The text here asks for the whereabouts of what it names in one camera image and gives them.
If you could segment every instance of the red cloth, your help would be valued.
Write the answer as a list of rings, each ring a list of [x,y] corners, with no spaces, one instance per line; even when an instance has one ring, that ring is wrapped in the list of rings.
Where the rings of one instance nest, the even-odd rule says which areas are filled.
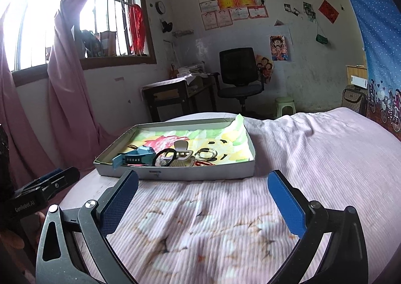
[[[15,188],[55,169],[25,115],[7,64],[4,17],[0,20],[0,124],[9,137],[10,174]]]
[[[146,29],[144,14],[139,5],[130,6],[128,9],[130,20],[130,32],[132,38],[131,53],[143,54],[145,47]]]
[[[50,116],[56,144],[66,166],[93,167],[115,137],[95,120],[71,28],[87,0],[61,0],[49,74]]]

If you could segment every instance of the blue curtain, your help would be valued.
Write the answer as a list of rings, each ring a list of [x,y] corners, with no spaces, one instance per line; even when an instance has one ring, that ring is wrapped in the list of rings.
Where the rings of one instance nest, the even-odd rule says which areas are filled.
[[[393,0],[350,1],[362,33],[368,63],[370,100],[374,104],[369,108],[370,118],[382,125],[387,124],[391,131],[399,132],[401,14]]]

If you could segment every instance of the green stool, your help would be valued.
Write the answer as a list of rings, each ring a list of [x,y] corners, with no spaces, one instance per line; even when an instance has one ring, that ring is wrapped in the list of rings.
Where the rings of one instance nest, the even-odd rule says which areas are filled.
[[[275,99],[276,107],[277,107],[277,113],[276,113],[276,118],[280,118],[283,115],[283,108],[286,106],[289,106],[292,108],[293,114],[296,113],[295,111],[295,101],[292,97],[287,96],[287,97],[278,97]]]

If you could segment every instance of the office chair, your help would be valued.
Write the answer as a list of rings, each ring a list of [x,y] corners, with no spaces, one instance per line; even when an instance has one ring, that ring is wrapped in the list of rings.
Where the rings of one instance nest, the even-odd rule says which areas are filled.
[[[241,104],[241,112],[246,113],[245,100],[249,96],[260,94],[264,88],[264,76],[256,66],[255,54],[252,47],[229,49],[220,52],[220,71],[223,83],[234,85],[220,89],[218,80],[217,96],[221,98],[236,98]],[[249,85],[258,80],[260,74],[261,84]]]

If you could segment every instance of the bed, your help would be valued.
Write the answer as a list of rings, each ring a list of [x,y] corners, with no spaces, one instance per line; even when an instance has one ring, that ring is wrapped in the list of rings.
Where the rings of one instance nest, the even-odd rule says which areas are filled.
[[[179,119],[233,116],[200,113]],[[369,283],[401,242],[401,143],[375,122],[338,108],[278,120],[245,118],[256,150],[254,177],[212,182],[141,181],[117,231],[108,240],[142,284],[266,284],[297,242],[266,187],[275,169],[309,200],[326,208],[356,207],[362,223]],[[67,194],[61,207],[99,198],[117,179],[93,171]],[[323,256],[326,234],[303,280]],[[101,279],[82,237],[91,274]]]

